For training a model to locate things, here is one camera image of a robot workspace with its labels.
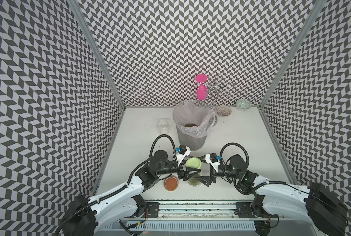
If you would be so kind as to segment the glass jar with beans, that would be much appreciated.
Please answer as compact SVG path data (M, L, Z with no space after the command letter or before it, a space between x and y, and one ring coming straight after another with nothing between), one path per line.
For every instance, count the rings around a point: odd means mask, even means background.
M193 186L193 187L197 187L197 186L201 185L200 182L194 180L195 177L200 177L200 176L201 176L200 173L199 173L199 174L196 174L193 178L191 178L191 179L189 179L189 180L187 181L188 184L189 184L190 186Z

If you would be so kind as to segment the brown jar lid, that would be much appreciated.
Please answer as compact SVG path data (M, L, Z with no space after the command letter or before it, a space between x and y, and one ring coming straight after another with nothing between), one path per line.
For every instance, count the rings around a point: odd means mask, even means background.
M164 180L164 187L167 191L174 191L178 187L178 178L171 175Z

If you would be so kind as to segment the grey mesh trash bin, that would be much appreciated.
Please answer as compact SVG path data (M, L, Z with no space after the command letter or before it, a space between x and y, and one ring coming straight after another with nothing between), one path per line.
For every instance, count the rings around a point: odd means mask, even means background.
M178 140L191 150L199 150L205 144L215 121L215 109L200 100L185 100L173 110Z

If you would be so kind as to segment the glass jar of mung beans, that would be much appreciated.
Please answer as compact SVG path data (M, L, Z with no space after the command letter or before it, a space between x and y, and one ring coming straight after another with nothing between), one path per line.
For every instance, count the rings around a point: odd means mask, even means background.
M159 134L169 133L169 122L166 119L159 119L156 126Z

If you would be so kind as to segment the green jar lid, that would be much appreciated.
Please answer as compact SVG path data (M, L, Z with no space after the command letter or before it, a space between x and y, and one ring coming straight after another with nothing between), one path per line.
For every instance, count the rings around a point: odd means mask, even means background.
M185 166L194 169L202 169L202 161L199 158L192 157L185 162Z

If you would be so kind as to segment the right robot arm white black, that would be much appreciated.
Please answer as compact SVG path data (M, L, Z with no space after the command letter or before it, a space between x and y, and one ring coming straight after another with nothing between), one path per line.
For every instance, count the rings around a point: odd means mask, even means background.
M214 153L199 159L210 165L210 175L197 180L210 186L217 177L228 177L240 194L254 196L250 207L257 217L286 216L310 223L328 236L345 235L348 209L338 195L323 184L305 186L270 180L249 171L238 154L231 157L229 166Z

